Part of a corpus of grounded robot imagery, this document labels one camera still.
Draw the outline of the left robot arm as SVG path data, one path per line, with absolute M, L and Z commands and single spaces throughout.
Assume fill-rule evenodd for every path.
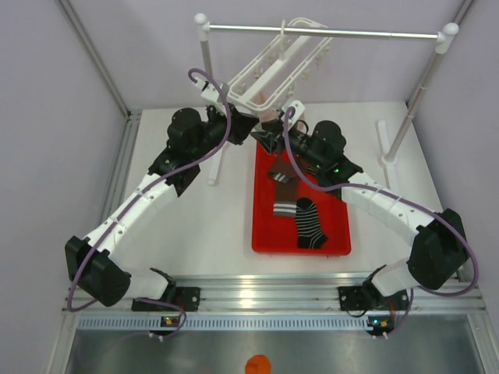
M 166 147 L 122 205 L 84 238 L 65 244 L 69 279 L 106 307 L 124 298 L 149 298 L 159 309 L 176 300 L 175 280 L 164 271 L 141 268 L 143 250 L 136 241 L 166 206 L 178 199 L 200 173 L 199 164 L 226 142 L 240 145 L 259 123 L 255 115 L 231 105 L 225 116 L 214 106 L 207 119 L 193 108 L 172 115 Z

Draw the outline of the pale pink sock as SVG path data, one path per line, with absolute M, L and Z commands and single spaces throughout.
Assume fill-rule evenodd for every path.
M 253 99 L 253 102 L 257 105 L 263 105 L 266 102 L 266 97 L 262 92 L 259 92 Z M 278 120 L 278 114 L 274 109 L 268 109 L 266 111 L 260 111 L 258 114 L 260 123 L 272 122 Z

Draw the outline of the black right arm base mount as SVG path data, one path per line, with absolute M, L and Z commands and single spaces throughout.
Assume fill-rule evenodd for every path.
M 394 295 L 384 297 L 372 295 L 362 286 L 342 286 L 338 288 L 340 310 L 352 316 L 363 316 L 367 312 L 398 312 L 405 311 L 409 306 L 407 291 L 399 291 Z

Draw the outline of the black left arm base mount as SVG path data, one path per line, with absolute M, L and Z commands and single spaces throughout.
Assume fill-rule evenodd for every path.
M 175 287 L 165 292 L 159 301 L 175 305 L 185 312 L 196 312 L 200 304 L 200 291 L 198 287 Z M 134 300 L 131 309 L 134 312 L 163 312 L 175 311 L 172 307 L 150 304 Z

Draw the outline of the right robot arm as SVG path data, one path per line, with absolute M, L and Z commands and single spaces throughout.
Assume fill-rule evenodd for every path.
M 363 282 L 368 306 L 382 309 L 392 295 L 422 288 L 434 295 L 469 260 L 461 217 L 396 196 L 344 153 L 346 140 L 332 121 L 311 133 L 284 130 L 281 120 L 252 134 L 257 141 L 252 245 L 257 252 L 345 255 L 351 239 L 346 210 L 377 219 L 409 247 Z

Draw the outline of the brown sock striped cuff long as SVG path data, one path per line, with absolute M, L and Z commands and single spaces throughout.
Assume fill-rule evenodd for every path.
M 276 172 L 272 175 L 274 180 L 273 215 L 276 217 L 294 217 L 296 215 L 297 191 L 299 178 Z

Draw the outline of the white clip sock hanger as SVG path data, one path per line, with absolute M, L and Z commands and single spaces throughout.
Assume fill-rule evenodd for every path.
M 316 29 L 324 25 L 302 17 L 283 22 L 278 36 L 228 83 L 227 99 L 232 104 L 253 114 L 277 111 L 321 64 L 332 39 L 287 34 L 286 27 Z

